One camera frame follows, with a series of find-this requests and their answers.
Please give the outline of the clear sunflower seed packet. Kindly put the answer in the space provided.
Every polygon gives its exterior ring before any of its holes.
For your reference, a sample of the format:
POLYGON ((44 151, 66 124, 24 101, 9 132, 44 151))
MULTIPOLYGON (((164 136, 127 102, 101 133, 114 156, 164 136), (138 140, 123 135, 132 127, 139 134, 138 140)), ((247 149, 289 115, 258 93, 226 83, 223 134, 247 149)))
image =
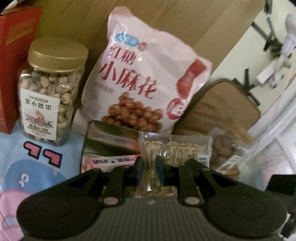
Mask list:
POLYGON ((210 136, 168 136, 150 132, 138 134, 144 173, 135 193, 136 198, 177 197, 176 187, 163 187, 159 182, 155 165, 157 156, 174 167, 184 165, 191 158, 209 167, 213 146, 213 138, 210 136))

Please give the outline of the black boxed snack package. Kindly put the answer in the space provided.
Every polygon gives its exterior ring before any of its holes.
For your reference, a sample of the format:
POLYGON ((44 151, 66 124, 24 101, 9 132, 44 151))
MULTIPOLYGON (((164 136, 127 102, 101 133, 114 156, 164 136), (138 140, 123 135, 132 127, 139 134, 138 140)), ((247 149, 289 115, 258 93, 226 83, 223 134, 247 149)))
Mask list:
POLYGON ((138 131, 92 120, 84 138, 81 173, 94 168, 110 172, 118 166, 132 166, 140 156, 138 131))

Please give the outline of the pecan jar white label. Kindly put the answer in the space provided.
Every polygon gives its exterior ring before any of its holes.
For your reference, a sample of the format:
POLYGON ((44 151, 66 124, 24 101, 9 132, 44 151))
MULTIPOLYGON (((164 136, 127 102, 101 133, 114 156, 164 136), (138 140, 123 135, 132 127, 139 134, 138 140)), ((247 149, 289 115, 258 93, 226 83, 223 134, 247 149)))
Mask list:
POLYGON ((253 144, 253 138, 243 125, 232 117, 227 117, 219 126, 212 128, 209 136, 213 138, 210 168, 238 179, 238 163, 253 144))

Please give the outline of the pink blue cartoon blanket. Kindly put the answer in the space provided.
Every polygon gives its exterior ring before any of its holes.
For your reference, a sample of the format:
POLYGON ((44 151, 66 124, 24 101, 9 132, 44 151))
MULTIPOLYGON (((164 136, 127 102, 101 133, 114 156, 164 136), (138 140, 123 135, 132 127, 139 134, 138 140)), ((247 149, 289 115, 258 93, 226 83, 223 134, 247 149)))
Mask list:
POLYGON ((1 240, 21 240, 19 204, 37 192, 77 176, 84 137, 71 131, 62 146, 25 137, 19 125, 1 133, 1 240))

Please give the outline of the pink twist snack bag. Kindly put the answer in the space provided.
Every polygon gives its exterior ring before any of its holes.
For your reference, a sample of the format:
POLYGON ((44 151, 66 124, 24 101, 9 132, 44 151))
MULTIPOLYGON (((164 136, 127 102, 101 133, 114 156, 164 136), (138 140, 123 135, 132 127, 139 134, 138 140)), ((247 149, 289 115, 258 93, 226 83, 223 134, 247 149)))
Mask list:
POLYGON ((108 44, 86 81, 75 128, 85 133, 90 121, 103 121, 171 133, 207 82, 212 63, 124 6, 111 11, 107 30, 108 44))

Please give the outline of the cashew jar gold lid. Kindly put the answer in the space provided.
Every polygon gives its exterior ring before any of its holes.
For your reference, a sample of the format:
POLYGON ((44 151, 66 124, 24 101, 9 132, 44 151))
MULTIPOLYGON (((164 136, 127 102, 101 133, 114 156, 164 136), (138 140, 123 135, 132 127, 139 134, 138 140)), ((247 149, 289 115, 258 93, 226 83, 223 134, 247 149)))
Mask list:
POLYGON ((34 40, 19 71, 20 126, 29 138, 61 146, 69 137, 88 49, 59 37, 34 40))

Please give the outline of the white power strip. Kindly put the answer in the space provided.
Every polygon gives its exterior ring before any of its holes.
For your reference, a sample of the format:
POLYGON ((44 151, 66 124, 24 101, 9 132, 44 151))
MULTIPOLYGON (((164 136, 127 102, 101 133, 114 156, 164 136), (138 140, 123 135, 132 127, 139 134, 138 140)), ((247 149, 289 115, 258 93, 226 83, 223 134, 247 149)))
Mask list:
POLYGON ((265 39, 264 51, 271 48, 272 53, 275 55, 275 66, 273 73, 266 82, 269 83, 271 88, 276 88, 278 82, 281 80, 281 69, 287 68, 289 65, 288 60, 295 49, 295 14, 288 14, 285 18, 285 30, 287 35, 283 43, 281 43, 276 35, 270 17, 267 18, 267 23, 270 29, 269 35, 266 34, 255 22, 251 26, 265 39))

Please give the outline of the red gift box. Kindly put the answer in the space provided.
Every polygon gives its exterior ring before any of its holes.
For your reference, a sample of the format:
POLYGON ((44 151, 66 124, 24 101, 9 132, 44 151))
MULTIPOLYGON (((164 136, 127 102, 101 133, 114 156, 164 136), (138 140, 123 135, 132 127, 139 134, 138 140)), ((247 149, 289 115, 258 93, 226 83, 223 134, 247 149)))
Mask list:
POLYGON ((1 13, 1 132, 10 134, 18 119, 18 70, 27 61, 41 7, 23 6, 1 13))

